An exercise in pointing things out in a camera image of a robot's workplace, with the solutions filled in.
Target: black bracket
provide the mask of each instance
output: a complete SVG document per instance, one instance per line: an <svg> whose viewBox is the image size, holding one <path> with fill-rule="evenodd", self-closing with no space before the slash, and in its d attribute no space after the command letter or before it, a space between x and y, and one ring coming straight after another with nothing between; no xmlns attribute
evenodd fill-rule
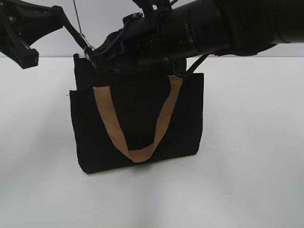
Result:
<svg viewBox="0 0 304 228"><path fill-rule="evenodd" d="M0 52L23 69L37 66L39 53L29 46L63 27L50 10L20 0L0 0Z"/></svg>
<svg viewBox="0 0 304 228"><path fill-rule="evenodd" d="M143 10L144 16L147 19L153 20L153 6L156 6L158 10L172 9L170 0L133 0L135 4Z"/></svg>

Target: black cable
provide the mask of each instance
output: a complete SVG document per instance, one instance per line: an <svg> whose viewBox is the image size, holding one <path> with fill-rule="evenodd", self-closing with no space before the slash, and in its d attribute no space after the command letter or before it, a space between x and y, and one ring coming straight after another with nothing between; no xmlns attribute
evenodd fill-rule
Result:
<svg viewBox="0 0 304 228"><path fill-rule="evenodd" d="M181 78L186 78L188 76L190 76L191 74L193 74L193 72L200 66L200 64L202 64L205 59L209 56L209 54L205 54L205 55L202 55L198 60L195 61L195 63L192 64L192 66L184 73L184 74L180 74L180 71L179 71L179 67L178 67L178 64L177 62L174 62L173 63L173 70L174 70L174 74L178 77L181 77Z"/></svg>
<svg viewBox="0 0 304 228"><path fill-rule="evenodd" d="M173 0L173 1L171 2L171 6L173 6L177 1L178 1L178 0Z"/></svg>

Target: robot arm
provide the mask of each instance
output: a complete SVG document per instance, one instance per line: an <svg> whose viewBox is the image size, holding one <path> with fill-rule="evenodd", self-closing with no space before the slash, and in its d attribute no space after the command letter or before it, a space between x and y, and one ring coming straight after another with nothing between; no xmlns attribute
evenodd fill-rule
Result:
<svg viewBox="0 0 304 228"><path fill-rule="evenodd" d="M30 46L63 27L51 8L20 0L0 0L0 52L23 69L38 65L38 52Z"/></svg>
<svg viewBox="0 0 304 228"><path fill-rule="evenodd" d="M30 45L63 26L97 72L171 65L208 54L250 56L279 43L304 42L303 0L195 0L175 9L169 0L133 2L144 15L125 17L122 30L91 50L61 7L0 0L0 52L23 69L37 66L38 52Z"/></svg>

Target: white wall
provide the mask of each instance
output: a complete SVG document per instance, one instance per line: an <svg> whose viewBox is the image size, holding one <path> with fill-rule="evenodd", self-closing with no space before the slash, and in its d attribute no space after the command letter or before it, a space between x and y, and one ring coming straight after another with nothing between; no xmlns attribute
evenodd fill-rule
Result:
<svg viewBox="0 0 304 228"><path fill-rule="evenodd" d="M0 58L0 228L304 228L303 62L207 59L198 155L87 176L72 58Z"/></svg>
<svg viewBox="0 0 304 228"><path fill-rule="evenodd" d="M77 27L72 0L27 0L28 2L64 8L72 24ZM180 0L176 6L192 0ZM96 47L100 46L106 36L122 27L122 18L140 10L132 0L76 0L83 32ZM81 49L65 29L52 33L33 45L42 57L69 57ZM260 53L261 57L304 57L304 44L279 45Z"/></svg>

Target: black bag strap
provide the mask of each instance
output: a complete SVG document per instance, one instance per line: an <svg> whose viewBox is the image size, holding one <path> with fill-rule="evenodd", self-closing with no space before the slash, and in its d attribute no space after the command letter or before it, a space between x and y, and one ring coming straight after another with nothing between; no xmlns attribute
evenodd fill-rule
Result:
<svg viewBox="0 0 304 228"><path fill-rule="evenodd" d="M56 16L63 26L68 30L68 32L72 35L76 43L84 50L86 49L86 52L89 54L91 48L86 48L89 47L89 45L86 43L86 41L83 39L81 34L73 27L69 19L67 18L65 12L63 11L61 6L53 6L50 10L50 12Z"/></svg>

